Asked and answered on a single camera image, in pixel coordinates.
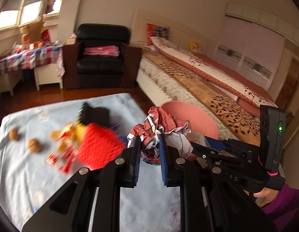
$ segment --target tissue box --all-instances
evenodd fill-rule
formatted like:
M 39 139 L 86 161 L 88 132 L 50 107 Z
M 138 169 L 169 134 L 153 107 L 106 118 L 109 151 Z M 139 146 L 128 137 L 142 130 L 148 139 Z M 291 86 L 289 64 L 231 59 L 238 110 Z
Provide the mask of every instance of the tissue box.
M 75 42 L 76 42 L 76 37 L 69 37 L 68 39 L 67 39 L 67 45 L 69 45 L 69 44 L 75 44 Z

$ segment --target red plush toy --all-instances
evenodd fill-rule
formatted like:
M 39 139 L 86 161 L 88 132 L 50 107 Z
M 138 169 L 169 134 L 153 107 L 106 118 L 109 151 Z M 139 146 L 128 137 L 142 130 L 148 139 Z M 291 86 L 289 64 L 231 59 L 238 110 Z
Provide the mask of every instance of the red plush toy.
M 90 123 L 76 158 L 95 170 L 114 160 L 124 148 L 122 141 L 110 129 Z

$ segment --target brown floral blanket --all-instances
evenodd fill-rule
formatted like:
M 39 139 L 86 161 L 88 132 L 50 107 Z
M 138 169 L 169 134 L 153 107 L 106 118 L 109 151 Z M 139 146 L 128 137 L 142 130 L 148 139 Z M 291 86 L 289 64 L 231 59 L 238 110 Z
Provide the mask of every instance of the brown floral blanket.
M 235 101 L 206 79 L 168 59 L 159 52 L 144 48 L 143 56 L 155 63 L 169 76 L 176 79 L 204 104 L 240 140 L 259 146 L 259 123 Z

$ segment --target black leather armchair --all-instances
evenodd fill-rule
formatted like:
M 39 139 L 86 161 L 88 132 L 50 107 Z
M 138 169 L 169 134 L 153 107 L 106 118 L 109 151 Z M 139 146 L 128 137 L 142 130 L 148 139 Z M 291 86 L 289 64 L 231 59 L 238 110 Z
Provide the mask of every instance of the black leather armchair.
M 125 72 L 124 58 L 130 41 L 125 26 L 84 23 L 76 31 L 79 42 L 77 74 L 79 88 L 119 87 Z M 84 48 L 115 45 L 119 56 L 83 55 Z

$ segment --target red bag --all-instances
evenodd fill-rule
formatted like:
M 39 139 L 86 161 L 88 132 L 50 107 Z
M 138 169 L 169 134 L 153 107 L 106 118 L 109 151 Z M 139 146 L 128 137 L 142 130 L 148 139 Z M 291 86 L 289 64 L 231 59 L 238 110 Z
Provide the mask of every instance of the red bag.
M 48 43 L 51 41 L 51 38 L 49 37 L 49 32 L 48 32 L 48 29 L 44 30 L 42 33 L 41 33 L 41 38 L 43 39 L 43 41 L 45 43 Z

